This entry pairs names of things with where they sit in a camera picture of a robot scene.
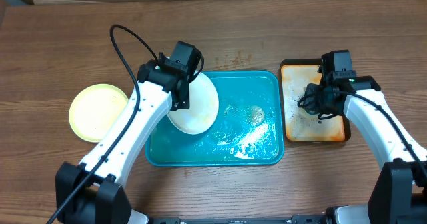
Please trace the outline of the white plate with brown smears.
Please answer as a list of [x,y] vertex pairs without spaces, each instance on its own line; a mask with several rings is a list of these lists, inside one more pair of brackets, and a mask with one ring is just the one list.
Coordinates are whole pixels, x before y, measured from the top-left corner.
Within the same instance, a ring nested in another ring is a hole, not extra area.
[[189,84],[189,109],[170,111],[167,116],[180,131],[198,135],[215,122],[219,111],[219,98],[211,79],[201,73]]

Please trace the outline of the yellow plate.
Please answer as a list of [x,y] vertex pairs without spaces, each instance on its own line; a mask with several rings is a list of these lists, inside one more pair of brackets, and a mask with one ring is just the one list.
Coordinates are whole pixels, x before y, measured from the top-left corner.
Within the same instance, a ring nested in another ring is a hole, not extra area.
[[126,107],[129,99],[118,87],[96,84],[82,90],[69,108],[69,124],[82,140],[100,142]]

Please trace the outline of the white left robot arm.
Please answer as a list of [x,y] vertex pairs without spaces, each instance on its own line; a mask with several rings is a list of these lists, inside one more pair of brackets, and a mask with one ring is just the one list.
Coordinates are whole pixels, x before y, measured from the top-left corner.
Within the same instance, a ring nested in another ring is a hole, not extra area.
[[133,75],[131,99],[107,135],[78,165],[64,163],[55,177],[57,209],[48,222],[149,223],[131,207],[125,185],[137,156],[170,112],[189,108],[199,71],[170,59],[150,61]]

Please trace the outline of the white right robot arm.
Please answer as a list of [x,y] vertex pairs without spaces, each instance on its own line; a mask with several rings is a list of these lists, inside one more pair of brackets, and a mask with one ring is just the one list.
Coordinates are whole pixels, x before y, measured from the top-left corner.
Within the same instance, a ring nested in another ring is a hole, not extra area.
[[405,130],[371,76],[309,84],[298,101],[318,119],[343,116],[367,142],[380,168],[379,178],[365,205],[333,207],[333,223],[425,223],[426,149]]

